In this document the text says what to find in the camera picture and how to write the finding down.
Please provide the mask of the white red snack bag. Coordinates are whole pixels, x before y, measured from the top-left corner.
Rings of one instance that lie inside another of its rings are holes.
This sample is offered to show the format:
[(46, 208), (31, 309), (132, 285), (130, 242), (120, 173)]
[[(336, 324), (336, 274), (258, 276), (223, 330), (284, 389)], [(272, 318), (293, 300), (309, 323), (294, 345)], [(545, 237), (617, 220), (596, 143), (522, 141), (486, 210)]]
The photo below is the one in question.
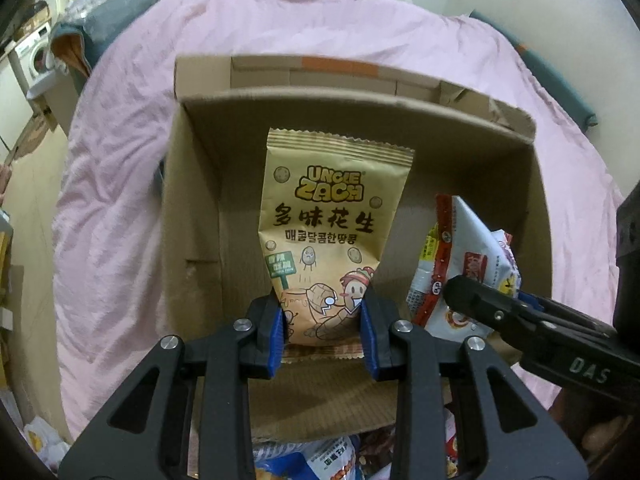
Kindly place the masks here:
[(451, 310), (442, 290), (458, 275), (516, 297), (522, 278), (511, 249), (512, 236), (491, 231), (460, 196), (436, 196), (436, 223), (420, 252), (406, 304), (412, 322), (432, 336), (460, 342), (487, 337), (491, 329)]

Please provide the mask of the tan peanut snack bag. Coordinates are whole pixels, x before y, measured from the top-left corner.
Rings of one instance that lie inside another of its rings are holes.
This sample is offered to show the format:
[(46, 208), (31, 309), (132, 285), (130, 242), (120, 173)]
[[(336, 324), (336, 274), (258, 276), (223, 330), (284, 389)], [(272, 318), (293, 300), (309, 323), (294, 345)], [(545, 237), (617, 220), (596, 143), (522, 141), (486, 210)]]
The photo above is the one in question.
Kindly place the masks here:
[(390, 236), (414, 151), (272, 129), (258, 236), (293, 359), (360, 356), (359, 307)]

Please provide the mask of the pink bed duvet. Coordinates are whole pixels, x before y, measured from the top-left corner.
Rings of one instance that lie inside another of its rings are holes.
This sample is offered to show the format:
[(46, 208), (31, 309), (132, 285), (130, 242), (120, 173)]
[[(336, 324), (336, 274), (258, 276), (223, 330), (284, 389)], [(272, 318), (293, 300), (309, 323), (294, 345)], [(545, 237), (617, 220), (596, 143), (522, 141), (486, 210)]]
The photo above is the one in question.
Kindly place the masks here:
[(166, 333), (154, 174), (183, 53), (358, 58), (525, 110), (549, 208), (552, 296), (613, 316), (620, 189), (594, 146), (498, 32), (397, 0), (160, 0), (111, 44), (82, 90), (53, 220), (62, 407), (78, 436)]

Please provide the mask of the blue white snack packet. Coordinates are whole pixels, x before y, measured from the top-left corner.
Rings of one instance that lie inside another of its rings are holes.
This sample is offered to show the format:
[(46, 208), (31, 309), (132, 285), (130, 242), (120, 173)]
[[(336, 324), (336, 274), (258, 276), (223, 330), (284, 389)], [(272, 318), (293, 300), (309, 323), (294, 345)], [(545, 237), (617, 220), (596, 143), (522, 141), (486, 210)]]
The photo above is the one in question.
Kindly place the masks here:
[(339, 437), (254, 447), (257, 479), (361, 479), (358, 440)]

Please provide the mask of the brown cardboard box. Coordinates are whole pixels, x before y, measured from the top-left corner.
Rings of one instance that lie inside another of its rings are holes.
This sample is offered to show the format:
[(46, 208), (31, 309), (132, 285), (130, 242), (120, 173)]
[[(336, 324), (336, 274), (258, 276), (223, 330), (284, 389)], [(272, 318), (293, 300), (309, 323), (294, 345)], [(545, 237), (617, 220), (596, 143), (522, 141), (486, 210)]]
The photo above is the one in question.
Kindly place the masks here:
[(394, 421), (396, 386), (364, 368), (367, 288), (403, 304), (437, 206), (462, 197), (551, 288), (533, 117), (405, 70), (293, 55), (181, 55), (165, 159), (162, 265), (170, 328), (213, 333), (275, 292), (288, 345), (248, 387), (256, 441)]

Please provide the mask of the white washing machine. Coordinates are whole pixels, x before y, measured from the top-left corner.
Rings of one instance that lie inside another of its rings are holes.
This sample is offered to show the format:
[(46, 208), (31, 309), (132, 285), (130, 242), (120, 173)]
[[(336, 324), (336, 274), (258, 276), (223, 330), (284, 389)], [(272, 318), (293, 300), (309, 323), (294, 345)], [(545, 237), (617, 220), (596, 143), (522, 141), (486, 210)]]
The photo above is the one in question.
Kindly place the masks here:
[(44, 22), (22, 39), (13, 50), (14, 75), (24, 93), (47, 73), (47, 55), (51, 25)]

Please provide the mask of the grey teal clothes pile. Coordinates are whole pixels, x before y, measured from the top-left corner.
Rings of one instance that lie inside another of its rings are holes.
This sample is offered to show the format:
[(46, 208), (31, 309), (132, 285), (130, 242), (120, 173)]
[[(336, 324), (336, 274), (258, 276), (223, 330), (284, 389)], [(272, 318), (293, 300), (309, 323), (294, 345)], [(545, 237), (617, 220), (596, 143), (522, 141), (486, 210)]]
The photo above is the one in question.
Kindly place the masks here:
[(160, 0), (74, 0), (53, 26), (50, 52), (80, 91), (113, 41)]

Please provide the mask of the teal bed rail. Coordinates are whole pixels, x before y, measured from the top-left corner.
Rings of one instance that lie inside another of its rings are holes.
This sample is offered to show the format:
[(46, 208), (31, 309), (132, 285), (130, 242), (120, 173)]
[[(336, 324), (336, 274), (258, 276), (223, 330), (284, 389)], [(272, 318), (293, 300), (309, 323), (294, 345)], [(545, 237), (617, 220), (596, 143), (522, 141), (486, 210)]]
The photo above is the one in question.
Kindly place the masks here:
[(500, 32), (502, 36), (512, 44), (512, 47), (518, 52), (522, 61), (529, 71), (536, 77), (538, 82), (547, 90), (547, 92), (560, 104), (567, 115), (574, 120), (583, 133), (588, 129), (599, 125), (599, 119), (596, 111), (580, 96), (577, 90), (556, 70), (549, 62), (547, 62), (540, 54), (530, 50), (525, 44), (518, 39), (517, 36), (507, 32), (494, 21), (491, 21), (486, 15), (481, 14), (477, 10), (470, 13), (470, 18), (475, 18)]

